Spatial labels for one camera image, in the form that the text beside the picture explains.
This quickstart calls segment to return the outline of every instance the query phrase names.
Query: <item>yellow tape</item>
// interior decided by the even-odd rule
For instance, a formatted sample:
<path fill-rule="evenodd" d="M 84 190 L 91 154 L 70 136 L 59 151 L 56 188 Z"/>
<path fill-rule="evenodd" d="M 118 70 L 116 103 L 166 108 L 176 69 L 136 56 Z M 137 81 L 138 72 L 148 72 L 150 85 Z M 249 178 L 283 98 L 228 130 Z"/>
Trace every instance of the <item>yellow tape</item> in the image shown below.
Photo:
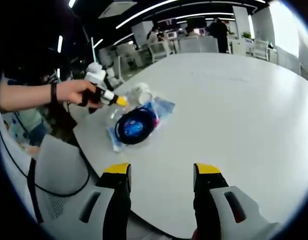
<path fill-rule="evenodd" d="M 220 174 L 220 170 L 212 165 L 196 163 L 199 174 Z"/>
<path fill-rule="evenodd" d="M 105 169 L 104 173 L 109 173 L 109 174 L 127 174 L 127 168 L 129 166 L 129 163 L 121 163 L 121 164 L 115 164 L 107 169 Z"/>

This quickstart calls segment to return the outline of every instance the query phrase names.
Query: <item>human hand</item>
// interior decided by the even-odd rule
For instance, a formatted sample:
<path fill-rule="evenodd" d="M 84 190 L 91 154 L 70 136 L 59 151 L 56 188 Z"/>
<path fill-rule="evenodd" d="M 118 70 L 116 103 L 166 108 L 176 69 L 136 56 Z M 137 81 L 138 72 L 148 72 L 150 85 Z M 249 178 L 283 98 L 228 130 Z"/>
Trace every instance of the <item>human hand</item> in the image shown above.
<path fill-rule="evenodd" d="M 96 86 L 86 80 L 72 80 L 59 83 L 56 88 L 57 99 L 62 102 L 69 102 L 79 105 L 82 103 L 82 93 L 85 90 L 91 90 L 93 93 L 96 91 Z M 92 103 L 88 101 L 87 104 L 90 108 L 101 108 L 101 103 Z"/>

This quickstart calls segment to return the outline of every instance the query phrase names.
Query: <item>white round table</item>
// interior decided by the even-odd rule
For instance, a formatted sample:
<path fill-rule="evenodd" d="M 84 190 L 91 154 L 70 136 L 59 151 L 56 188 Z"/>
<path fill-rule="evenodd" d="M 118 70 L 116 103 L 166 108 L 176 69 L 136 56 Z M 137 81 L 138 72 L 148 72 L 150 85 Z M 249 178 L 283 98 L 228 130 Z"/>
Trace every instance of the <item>white round table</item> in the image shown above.
<path fill-rule="evenodd" d="M 106 107 L 75 129 L 101 176 L 132 165 L 132 210 L 158 229 L 190 238 L 196 228 L 193 164 L 218 167 L 230 186 L 258 202 L 271 222 L 285 223 L 308 193 L 308 81 L 272 63 L 229 54 L 167 57 L 117 89 L 147 83 L 176 104 L 148 144 L 115 153 Z"/>

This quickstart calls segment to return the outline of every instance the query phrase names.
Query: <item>black cable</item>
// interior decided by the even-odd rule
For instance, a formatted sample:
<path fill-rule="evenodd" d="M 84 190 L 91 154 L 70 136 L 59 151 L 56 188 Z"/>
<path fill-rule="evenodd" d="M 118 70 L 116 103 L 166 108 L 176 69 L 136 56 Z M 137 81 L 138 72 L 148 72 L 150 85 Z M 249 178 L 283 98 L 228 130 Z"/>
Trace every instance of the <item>black cable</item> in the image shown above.
<path fill-rule="evenodd" d="M 4 142 L 4 139 L 3 139 L 3 136 L 2 136 L 2 133 L 1 133 L 1 131 L 0 131 L 0 138 L 2 139 L 2 142 L 3 142 L 3 144 L 4 144 L 4 146 L 5 146 L 5 149 L 6 149 L 6 151 L 7 151 L 7 153 L 8 153 L 8 155 L 9 155 L 9 157 L 12 159 L 12 161 L 13 161 L 13 163 L 15 164 L 15 166 L 17 167 L 17 169 L 22 173 L 22 175 L 27 179 L 27 175 L 22 171 L 22 169 L 20 169 L 20 167 L 17 165 L 17 163 L 15 162 L 15 160 L 14 160 L 14 158 L 12 157 L 12 155 L 10 154 L 10 152 L 9 152 L 9 150 L 8 150 L 8 148 L 7 148 L 7 146 L 6 146 L 6 144 L 5 144 L 5 142 Z M 37 188 L 39 188 L 40 190 L 42 190 L 43 192 L 46 192 L 46 193 L 48 193 L 48 194 L 51 194 L 51 195 L 54 195 L 54 196 L 57 196 L 57 197 L 62 197 L 62 198 L 68 198 L 68 197 L 71 197 L 71 196 L 74 196 L 74 195 L 76 195 L 76 194 L 78 194 L 80 191 L 82 191 L 83 190 L 83 188 L 87 185 L 87 183 L 88 183 L 88 180 L 89 180 L 89 171 L 88 171 L 88 169 L 87 169 L 87 173 L 88 173 L 88 175 L 87 175 L 87 180 L 86 180 L 86 182 L 83 184 L 83 186 L 81 187 L 81 188 L 79 188 L 78 190 L 76 190 L 75 192 L 73 192 L 73 193 L 69 193 L 69 194 L 56 194 L 56 193 L 54 193 L 54 192 L 51 192 L 51 191 L 49 191 L 49 190 L 46 190 L 45 188 L 43 188 L 43 187 L 41 187 L 41 186 L 39 186 L 39 185 L 37 185 L 37 184 L 35 184 L 35 186 L 37 187 Z"/>
<path fill-rule="evenodd" d="M 147 108 L 137 108 L 123 115 L 115 125 L 115 135 L 122 143 L 135 145 L 144 141 L 155 128 L 156 116 Z M 126 124 L 135 121 L 142 125 L 142 130 L 136 135 L 126 134 Z"/>

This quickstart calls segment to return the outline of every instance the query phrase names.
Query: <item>black wristband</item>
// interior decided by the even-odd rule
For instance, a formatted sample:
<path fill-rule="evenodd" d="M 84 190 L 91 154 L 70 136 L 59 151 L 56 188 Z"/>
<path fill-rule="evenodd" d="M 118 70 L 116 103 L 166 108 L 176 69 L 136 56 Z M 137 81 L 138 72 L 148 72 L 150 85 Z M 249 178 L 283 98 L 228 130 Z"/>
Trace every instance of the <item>black wristband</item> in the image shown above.
<path fill-rule="evenodd" d="M 53 82 L 50 86 L 50 102 L 52 103 L 58 102 L 56 94 L 56 86 L 57 86 L 56 82 Z"/>

